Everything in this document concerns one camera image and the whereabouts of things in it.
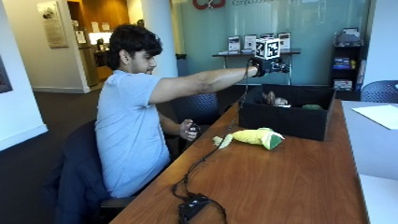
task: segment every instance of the red logo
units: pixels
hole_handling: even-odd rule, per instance
[[[225,0],[218,0],[218,3],[213,3],[214,0],[207,0],[207,3],[199,5],[198,0],[193,0],[193,4],[198,10],[209,8],[218,8],[225,6]]]

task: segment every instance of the black cable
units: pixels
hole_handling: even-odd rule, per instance
[[[189,167],[189,169],[187,169],[187,172],[185,173],[185,175],[183,175],[183,178],[173,185],[173,187],[172,187],[172,192],[173,192],[173,195],[177,197],[177,198],[179,198],[179,199],[182,199],[185,202],[187,202],[189,200],[191,200],[195,196],[197,196],[197,194],[195,193],[193,193],[193,192],[190,192],[189,191],[189,189],[187,189],[187,182],[189,182],[189,176],[190,176],[190,174],[193,173],[193,171],[195,170],[195,168],[201,165],[201,163],[202,162],[205,162],[207,159],[209,159],[209,157],[218,151],[218,149],[219,149],[219,146],[221,146],[221,144],[222,144],[222,142],[223,142],[223,140],[225,140],[225,137],[226,137],[226,135],[229,134],[229,132],[230,132],[230,130],[231,130],[231,128],[233,128],[233,125],[234,125],[234,123],[235,123],[235,119],[237,119],[237,115],[238,115],[238,111],[239,111],[239,109],[242,108],[242,105],[243,105],[243,102],[245,102],[245,99],[246,99],[246,94],[247,94],[247,90],[249,90],[249,82],[247,82],[247,73],[249,73],[249,63],[250,63],[250,61],[251,61],[251,59],[249,59],[247,60],[247,63],[246,63],[246,71],[245,71],[245,75],[243,75],[243,79],[245,79],[245,81],[246,81],[246,85],[245,85],[245,92],[243,92],[243,94],[238,97],[238,99],[237,99],[237,101],[235,101],[235,103],[238,103],[238,101],[241,101],[241,105],[238,106],[238,108],[237,108],[237,113],[235,113],[235,115],[234,115],[234,118],[231,119],[231,122],[230,122],[230,124],[229,124],[229,126],[227,126],[227,128],[226,128],[226,130],[225,130],[225,134],[223,134],[223,136],[222,136],[222,139],[221,139],[221,142],[219,142],[219,144],[217,145],[217,147],[198,160],[198,161],[195,161],[191,165],[190,165],[190,167]],[[185,197],[185,196],[181,196],[179,194],[177,194],[177,189],[178,189],[178,185],[179,185],[179,183],[182,183],[183,184],[183,189],[185,189],[185,193],[186,193],[186,195],[187,195],[187,197]],[[210,198],[206,198],[207,200],[209,200],[209,202],[210,203],[214,203],[215,205],[217,205],[217,207],[218,207],[218,209],[219,209],[219,211],[221,211],[221,213],[222,213],[222,217],[223,217],[223,222],[225,222],[225,224],[227,223],[227,220],[226,220],[226,210],[225,210],[225,208],[222,207],[222,205],[217,202],[217,201],[214,201],[213,199],[210,199]],[[187,219],[186,219],[186,217],[185,217],[185,215],[183,215],[183,213],[182,213],[182,210],[179,210],[179,223],[181,224],[187,224],[189,222],[187,222]]]

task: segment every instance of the black office chair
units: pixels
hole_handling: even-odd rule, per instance
[[[398,80],[375,81],[361,91],[361,101],[398,104]]]
[[[215,93],[205,93],[177,98],[172,101],[172,107],[178,123],[182,123],[185,119],[190,119],[197,123],[199,126],[198,135],[205,132],[221,116]],[[185,148],[186,140],[179,139],[179,153]]]
[[[44,185],[56,207],[56,224],[108,223],[134,197],[112,199],[104,187],[94,122],[70,133],[64,153]]]

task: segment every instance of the black box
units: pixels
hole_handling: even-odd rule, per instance
[[[262,92],[274,92],[291,107],[265,105]],[[246,129],[271,128],[277,133],[323,141],[331,118],[335,90],[322,87],[302,87],[262,84],[254,87],[239,100],[238,126]],[[305,109],[302,105],[319,105],[323,109]]]

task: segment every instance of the yellow plush toy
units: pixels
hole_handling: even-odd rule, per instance
[[[275,133],[273,129],[269,128],[258,128],[257,130],[243,130],[235,133],[226,134],[219,148],[226,147],[233,141],[233,139],[238,140],[239,142],[262,145],[267,149],[273,149],[285,138],[279,133]],[[218,146],[222,141],[222,138],[215,136],[213,138],[213,141],[214,145]]]

